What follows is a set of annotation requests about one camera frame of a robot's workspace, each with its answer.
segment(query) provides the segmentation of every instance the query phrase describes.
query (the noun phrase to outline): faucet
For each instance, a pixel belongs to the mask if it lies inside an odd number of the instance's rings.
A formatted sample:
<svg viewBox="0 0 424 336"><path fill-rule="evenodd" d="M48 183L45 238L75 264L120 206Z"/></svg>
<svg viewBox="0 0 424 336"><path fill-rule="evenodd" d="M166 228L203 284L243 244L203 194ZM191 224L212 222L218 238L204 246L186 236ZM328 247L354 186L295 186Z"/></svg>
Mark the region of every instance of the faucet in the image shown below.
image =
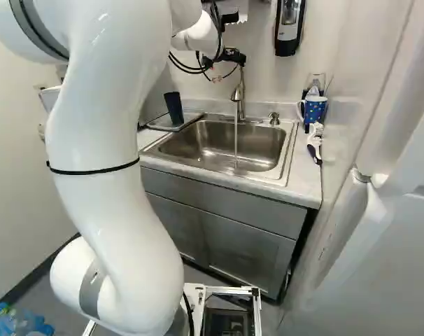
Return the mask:
<svg viewBox="0 0 424 336"><path fill-rule="evenodd" d="M237 121L245 120L245 76L242 66L240 66L240 83L235 87L231 100L237 103Z"/></svg>
<svg viewBox="0 0 424 336"><path fill-rule="evenodd" d="M276 126L276 125L280 125L281 124L281 122L279 121L279 117L280 117L279 113L277 113L277 112L271 112L268 115L268 117L271 118L271 120L269 121L269 124L271 126Z"/></svg>

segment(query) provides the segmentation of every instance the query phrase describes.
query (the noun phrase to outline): polka dot mug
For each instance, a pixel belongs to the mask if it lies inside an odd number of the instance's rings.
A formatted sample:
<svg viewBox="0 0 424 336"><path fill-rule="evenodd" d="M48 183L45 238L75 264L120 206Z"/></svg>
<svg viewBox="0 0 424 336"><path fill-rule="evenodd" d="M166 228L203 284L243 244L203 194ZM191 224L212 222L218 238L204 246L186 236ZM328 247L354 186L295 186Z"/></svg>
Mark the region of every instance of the polka dot mug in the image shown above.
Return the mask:
<svg viewBox="0 0 424 336"><path fill-rule="evenodd" d="M297 116L304 123L305 132L309 133L310 124L315 121L322 123L322 118L327 107L328 98L321 96L308 96L305 100L297 103ZM304 115L302 115L301 107L304 105Z"/></svg>

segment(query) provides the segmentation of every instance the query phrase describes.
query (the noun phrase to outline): plastic bag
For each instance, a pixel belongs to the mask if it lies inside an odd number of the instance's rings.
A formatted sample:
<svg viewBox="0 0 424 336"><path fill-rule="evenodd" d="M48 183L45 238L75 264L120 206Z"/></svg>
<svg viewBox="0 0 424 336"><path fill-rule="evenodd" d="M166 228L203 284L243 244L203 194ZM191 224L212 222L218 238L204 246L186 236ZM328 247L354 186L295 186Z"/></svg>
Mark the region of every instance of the plastic bag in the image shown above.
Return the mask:
<svg viewBox="0 0 424 336"><path fill-rule="evenodd" d="M53 336L55 329L44 322L44 316L0 304L0 336Z"/></svg>

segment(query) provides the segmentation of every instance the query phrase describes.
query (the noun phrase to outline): floor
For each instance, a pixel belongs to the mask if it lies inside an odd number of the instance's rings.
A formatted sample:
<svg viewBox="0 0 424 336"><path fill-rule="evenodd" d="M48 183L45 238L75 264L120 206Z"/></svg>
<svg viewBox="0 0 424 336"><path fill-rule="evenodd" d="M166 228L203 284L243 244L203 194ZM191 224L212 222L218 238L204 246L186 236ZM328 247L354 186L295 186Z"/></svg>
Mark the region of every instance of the floor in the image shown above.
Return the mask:
<svg viewBox="0 0 424 336"><path fill-rule="evenodd" d="M186 282L210 286L229 285L187 265L184 266L184 270ZM213 302L213 305L219 305L219 302ZM30 309L36 314L44 315L46 323L51 324L55 328L55 336L81 336L87 324L87 319L70 310L57 300L50 287L48 275L43 277L29 290L16 304L16 307ZM276 327L280 313L281 310L279 307L266 302L262 303L263 336L276 336ZM93 334L93 336L114 335L113 332L102 327L96 328Z"/></svg>

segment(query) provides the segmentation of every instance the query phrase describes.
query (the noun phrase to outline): dark blue cup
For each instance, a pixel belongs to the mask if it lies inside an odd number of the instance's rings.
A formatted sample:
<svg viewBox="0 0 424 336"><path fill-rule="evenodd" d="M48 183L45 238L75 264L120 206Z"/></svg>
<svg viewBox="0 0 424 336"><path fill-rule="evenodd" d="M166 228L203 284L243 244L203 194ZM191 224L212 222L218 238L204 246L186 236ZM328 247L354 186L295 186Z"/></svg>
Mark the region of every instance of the dark blue cup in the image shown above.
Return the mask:
<svg viewBox="0 0 424 336"><path fill-rule="evenodd" d="M327 101L328 98L321 96L308 96L305 100L299 101L298 109L301 111L301 105L304 105L304 116L302 117L301 113L298 116L304 123L306 133L309 133L310 124L313 124L315 121L319 123L323 122Z"/></svg>
<svg viewBox="0 0 424 336"><path fill-rule="evenodd" d="M173 125L182 125L184 123L184 115L179 92L168 92L164 94L164 98Z"/></svg>

